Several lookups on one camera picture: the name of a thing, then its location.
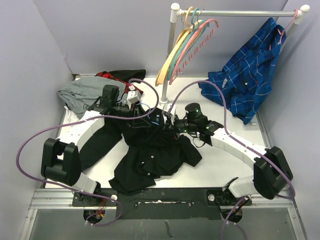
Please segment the light blue wire hanger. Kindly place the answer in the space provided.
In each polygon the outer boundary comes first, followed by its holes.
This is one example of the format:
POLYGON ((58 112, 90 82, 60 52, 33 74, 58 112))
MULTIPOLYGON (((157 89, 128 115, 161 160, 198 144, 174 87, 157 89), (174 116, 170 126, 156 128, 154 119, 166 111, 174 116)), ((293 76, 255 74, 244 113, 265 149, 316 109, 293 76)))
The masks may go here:
MULTIPOLYGON (((151 107, 146 103, 143 103, 143 102, 137 103, 135 106, 133 116, 139 117, 149 113, 150 111, 151 111, 151 107)), ((159 126, 159 125, 160 125, 160 115, 155 111, 143 118, 134 119, 132 121, 132 127, 134 129, 150 128, 152 126, 159 126)))

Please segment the black button shirt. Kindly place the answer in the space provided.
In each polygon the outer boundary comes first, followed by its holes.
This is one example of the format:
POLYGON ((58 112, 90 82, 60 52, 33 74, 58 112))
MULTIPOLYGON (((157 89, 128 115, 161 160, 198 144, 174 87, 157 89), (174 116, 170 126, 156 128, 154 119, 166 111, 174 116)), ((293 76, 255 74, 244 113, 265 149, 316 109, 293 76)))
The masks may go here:
POLYGON ((154 186, 155 179, 175 174, 184 164, 195 167, 202 156, 184 135, 170 136, 164 131, 165 121, 149 128, 132 128, 125 120, 105 118, 80 150, 81 170, 85 171, 104 157, 120 140, 128 151, 114 170, 110 186, 128 194, 154 186))

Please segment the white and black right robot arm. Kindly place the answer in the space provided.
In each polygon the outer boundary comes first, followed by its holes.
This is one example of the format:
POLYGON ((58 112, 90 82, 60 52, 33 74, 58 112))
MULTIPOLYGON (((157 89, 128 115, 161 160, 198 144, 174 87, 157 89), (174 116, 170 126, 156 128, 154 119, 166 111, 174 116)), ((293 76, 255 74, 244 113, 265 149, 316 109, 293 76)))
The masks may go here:
POLYGON ((166 125, 175 134, 193 134, 205 144, 233 155, 253 170, 252 176, 235 177, 222 188, 222 197, 227 204, 233 205, 241 197, 254 194, 272 200, 293 179, 280 148, 266 148, 227 131, 222 124, 208 120, 198 103, 188 104, 185 111, 185 117, 180 119, 174 104, 166 103, 162 109, 163 115, 167 117, 166 125))

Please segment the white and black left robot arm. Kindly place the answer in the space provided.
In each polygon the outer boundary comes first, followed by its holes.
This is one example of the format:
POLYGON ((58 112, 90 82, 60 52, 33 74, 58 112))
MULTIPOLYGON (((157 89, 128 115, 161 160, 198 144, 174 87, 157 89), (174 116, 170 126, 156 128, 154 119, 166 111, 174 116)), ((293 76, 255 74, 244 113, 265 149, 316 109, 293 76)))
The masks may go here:
POLYGON ((133 85, 128 87, 126 100, 120 102, 118 86, 106 84, 98 97, 81 118, 84 123, 73 126, 57 139, 49 138, 43 145, 41 175, 84 193, 84 200, 95 206, 102 193, 96 181, 82 173, 80 150, 96 131, 105 125, 102 115, 133 117, 141 93, 133 85))

